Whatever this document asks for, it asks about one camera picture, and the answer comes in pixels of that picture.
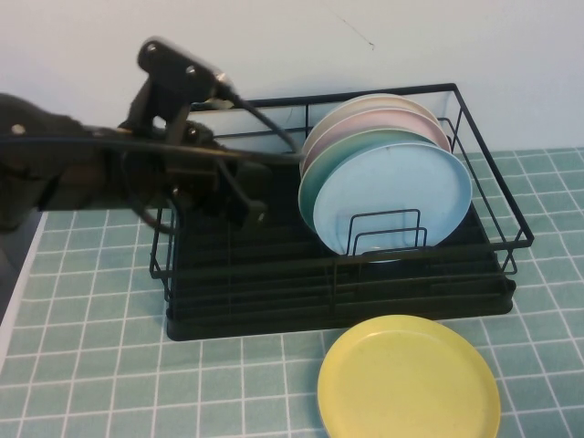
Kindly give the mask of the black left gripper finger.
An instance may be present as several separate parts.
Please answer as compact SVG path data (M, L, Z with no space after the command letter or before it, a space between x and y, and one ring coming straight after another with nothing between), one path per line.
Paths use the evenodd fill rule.
M287 152L287 153L270 153L261 151L241 151L221 149L219 150L221 156L229 159L244 160L249 162L259 162L264 164L274 165L298 165L305 156L302 153Z
M239 227L259 224L260 216L266 212L264 197L266 187L258 180L232 183L230 198L230 221Z

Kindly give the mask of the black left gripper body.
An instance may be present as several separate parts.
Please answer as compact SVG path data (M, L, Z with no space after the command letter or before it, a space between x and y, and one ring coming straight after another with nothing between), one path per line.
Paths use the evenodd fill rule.
M189 152L187 156L166 155L156 160L161 172L155 178L159 184L154 195L156 208L173 208L181 214L200 211L211 217L230 217L231 187L235 181L258 180L267 193L269 167L264 163L222 157L219 150L227 148L202 123L186 122L181 145Z

